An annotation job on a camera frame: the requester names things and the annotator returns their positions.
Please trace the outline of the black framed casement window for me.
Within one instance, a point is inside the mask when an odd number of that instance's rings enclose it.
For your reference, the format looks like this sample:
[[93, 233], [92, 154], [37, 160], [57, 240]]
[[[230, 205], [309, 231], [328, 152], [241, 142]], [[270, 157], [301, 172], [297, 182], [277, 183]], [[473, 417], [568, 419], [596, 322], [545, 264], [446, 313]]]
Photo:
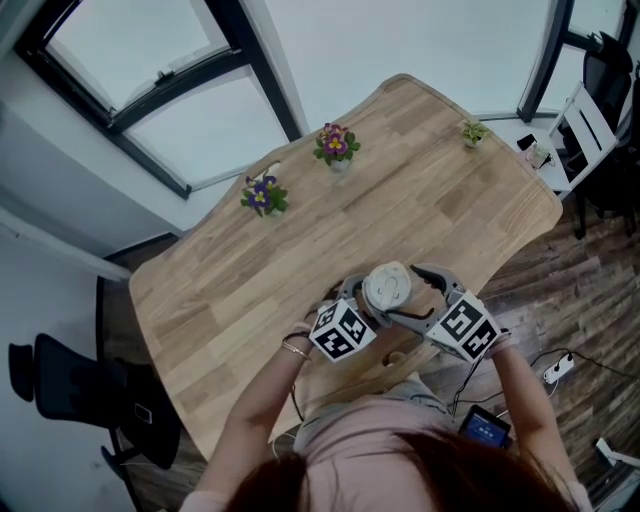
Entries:
[[44, 0], [15, 50], [181, 199], [302, 134], [241, 0]]

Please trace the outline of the white wooden chair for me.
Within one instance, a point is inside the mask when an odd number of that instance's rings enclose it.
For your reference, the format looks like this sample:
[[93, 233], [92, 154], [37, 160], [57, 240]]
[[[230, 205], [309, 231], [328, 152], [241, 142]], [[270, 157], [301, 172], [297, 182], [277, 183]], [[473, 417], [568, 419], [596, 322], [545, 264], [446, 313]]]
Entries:
[[[568, 125], [569, 131], [577, 141], [577, 157], [586, 161], [584, 168], [574, 176], [570, 175], [569, 165], [563, 163], [561, 159], [566, 149], [559, 131], [563, 123]], [[487, 120], [484, 125], [509, 145], [519, 155], [525, 166], [540, 177], [560, 199], [564, 199], [573, 192], [617, 145], [616, 136], [582, 83], [576, 85], [564, 107], [548, 128], [536, 127], [515, 119]], [[533, 134], [536, 143], [551, 152], [554, 166], [546, 164], [537, 170], [525, 161], [527, 150], [521, 151], [516, 141], [528, 134]]]

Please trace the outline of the person's pink shirt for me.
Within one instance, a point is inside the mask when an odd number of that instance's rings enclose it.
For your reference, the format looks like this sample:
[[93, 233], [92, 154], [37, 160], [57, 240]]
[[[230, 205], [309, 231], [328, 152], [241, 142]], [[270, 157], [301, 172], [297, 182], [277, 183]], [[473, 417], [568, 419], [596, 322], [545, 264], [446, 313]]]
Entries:
[[288, 456], [180, 512], [592, 512], [585, 488], [455, 433], [443, 407], [374, 396], [302, 426]]

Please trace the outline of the black device with blue screen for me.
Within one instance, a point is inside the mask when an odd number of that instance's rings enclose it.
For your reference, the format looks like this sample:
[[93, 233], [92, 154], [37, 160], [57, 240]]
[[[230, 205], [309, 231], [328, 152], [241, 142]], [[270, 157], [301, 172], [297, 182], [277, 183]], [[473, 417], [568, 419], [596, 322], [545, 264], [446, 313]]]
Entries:
[[512, 443], [510, 431], [511, 426], [507, 422], [474, 404], [467, 412], [458, 433], [487, 446], [508, 449]]

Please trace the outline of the white angled bracket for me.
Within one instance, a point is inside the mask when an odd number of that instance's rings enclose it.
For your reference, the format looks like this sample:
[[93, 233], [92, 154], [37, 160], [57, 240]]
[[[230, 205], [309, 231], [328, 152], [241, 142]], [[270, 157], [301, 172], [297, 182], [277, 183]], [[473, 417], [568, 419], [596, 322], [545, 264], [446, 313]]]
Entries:
[[611, 465], [618, 463], [640, 470], [640, 458], [632, 457], [613, 450], [604, 438], [599, 438], [595, 444], [596, 451]]

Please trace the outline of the person's right forearm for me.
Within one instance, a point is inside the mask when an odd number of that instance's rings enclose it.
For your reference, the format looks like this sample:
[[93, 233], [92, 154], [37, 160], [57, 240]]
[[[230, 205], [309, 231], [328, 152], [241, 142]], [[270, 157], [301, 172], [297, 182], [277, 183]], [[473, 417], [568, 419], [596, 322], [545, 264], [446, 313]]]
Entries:
[[515, 428], [520, 457], [569, 493], [577, 477], [543, 384], [516, 346], [492, 359]]

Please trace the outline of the person's right hand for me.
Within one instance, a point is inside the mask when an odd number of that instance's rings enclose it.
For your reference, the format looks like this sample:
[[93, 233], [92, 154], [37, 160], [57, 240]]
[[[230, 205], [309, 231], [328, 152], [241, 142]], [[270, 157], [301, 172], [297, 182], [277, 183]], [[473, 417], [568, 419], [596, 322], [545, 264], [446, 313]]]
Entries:
[[492, 359], [499, 352], [517, 344], [518, 339], [513, 336], [512, 332], [507, 328], [501, 328], [498, 337], [486, 351], [484, 358]]

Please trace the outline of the black mesh office chair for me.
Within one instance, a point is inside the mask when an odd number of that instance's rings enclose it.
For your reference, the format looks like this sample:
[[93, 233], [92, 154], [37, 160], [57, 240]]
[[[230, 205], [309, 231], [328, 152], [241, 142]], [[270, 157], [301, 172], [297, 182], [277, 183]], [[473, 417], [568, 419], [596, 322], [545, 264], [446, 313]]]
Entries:
[[626, 234], [631, 237], [637, 230], [635, 213], [640, 213], [640, 60], [635, 67], [632, 91], [631, 117], [626, 145], [626, 174], [631, 180], [630, 210], [626, 215], [629, 227]]
[[0, 343], [0, 501], [24, 512], [176, 512], [189, 479], [155, 457], [174, 460], [180, 421], [153, 367], [46, 341]]
[[[583, 64], [583, 83], [599, 108], [609, 128], [618, 128], [623, 105], [631, 89], [631, 57], [626, 47], [606, 33], [601, 34], [602, 46], [589, 50]], [[591, 204], [602, 218], [606, 212], [621, 214], [625, 232], [632, 236], [637, 229], [632, 199], [630, 172], [624, 165], [622, 151], [614, 149], [574, 189], [579, 227], [577, 239], [586, 235], [586, 205]]]

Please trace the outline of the white power strip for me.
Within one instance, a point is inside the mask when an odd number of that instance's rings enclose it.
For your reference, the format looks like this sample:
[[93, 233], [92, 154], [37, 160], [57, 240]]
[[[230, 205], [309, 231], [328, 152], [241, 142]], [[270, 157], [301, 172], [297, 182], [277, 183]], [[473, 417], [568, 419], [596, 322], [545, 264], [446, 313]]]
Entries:
[[555, 385], [571, 372], [574, 366], [574, 356], [571, 353], [567, 353], [543, 372], [543, 381], [547, 385]]

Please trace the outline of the white plastic cup lid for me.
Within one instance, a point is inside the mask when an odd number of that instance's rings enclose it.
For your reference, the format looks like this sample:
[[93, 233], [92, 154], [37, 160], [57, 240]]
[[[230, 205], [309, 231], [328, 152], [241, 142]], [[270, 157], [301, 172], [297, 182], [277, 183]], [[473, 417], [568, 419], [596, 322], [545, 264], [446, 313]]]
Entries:
[[406, 267], [392, 261], [379, 265], [365, 277], [362, 292], [371, 311], [385, 313], [410, 302], [412, 282]]

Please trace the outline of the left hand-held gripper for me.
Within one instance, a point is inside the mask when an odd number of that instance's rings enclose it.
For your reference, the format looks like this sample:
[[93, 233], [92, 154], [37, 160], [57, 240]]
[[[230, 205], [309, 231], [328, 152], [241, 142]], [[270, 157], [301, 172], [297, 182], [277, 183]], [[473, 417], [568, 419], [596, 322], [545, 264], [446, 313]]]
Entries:
[[[360, 316], [356, 306], [358, 296], [364, 295], [367, 273], [357, 273], [344, 279], [339, 287], [338, 300], [324, 302], [310, 331], [310, 340], [331, 362], [344, 360], [360, 352], [377, 337], [374, 330]], [[385, 312], [365, 312], [366, 319], [376, 328], [390, 328], [392, 320]]]

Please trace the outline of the small green potted plant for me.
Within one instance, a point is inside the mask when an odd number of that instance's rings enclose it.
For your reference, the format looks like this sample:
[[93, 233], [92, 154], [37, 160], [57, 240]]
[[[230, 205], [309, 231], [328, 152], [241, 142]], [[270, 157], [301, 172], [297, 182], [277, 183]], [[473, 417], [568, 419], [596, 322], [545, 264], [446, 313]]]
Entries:
[[481, 122], [465, 121], [461, 130], [461, 137], [469, 148], [477, 148], [490, 133], [488, 127]]

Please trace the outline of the purple flower potted plant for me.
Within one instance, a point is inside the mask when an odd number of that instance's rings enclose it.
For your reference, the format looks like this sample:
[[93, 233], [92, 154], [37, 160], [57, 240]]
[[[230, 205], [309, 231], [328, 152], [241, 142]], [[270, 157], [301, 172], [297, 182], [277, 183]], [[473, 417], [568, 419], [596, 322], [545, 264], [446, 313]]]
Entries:
[[240, 204], [260, 217], [273, 216], [288, 209], [287, 197], [288, 191], [280, 186], [275, 176], [263, 174], [258, 178], [245, 179]]

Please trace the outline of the pink flower potted plant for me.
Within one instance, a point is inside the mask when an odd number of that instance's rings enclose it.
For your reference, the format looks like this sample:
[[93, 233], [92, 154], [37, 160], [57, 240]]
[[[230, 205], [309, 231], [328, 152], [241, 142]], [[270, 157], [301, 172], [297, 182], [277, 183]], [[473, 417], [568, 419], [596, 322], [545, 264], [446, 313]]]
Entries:
[[326, 123], [315, 139], [313, 155], [336, 172], [345, 171], [361, 149], [356, 135], [347, 127]]

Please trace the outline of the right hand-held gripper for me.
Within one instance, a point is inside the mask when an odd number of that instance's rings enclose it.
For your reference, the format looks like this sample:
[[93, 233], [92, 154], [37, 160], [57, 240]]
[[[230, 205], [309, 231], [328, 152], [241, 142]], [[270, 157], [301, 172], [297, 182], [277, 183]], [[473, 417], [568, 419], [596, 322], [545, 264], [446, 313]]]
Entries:
[[446, 354], [466, 362], [482, 359], [501, 333], [482, 301], [466, 291], [446, 267], [412, 264], [410, 269], [441, 293], [447, 309], [439, 316], [434, 308], [424, 315], [390, 310], [385, 313], [386, 317], [415, 334], [424, 335], [428, 342]]

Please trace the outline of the person's left forearm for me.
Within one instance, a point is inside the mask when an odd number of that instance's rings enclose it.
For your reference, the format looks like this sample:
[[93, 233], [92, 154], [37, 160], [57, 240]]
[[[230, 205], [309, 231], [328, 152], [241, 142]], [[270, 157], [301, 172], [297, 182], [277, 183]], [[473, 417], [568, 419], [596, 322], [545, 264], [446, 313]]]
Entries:
[[313, 344], [285, 338], [232, 407], [198, 491], [233, 495], [260, 464], [275, 423]]

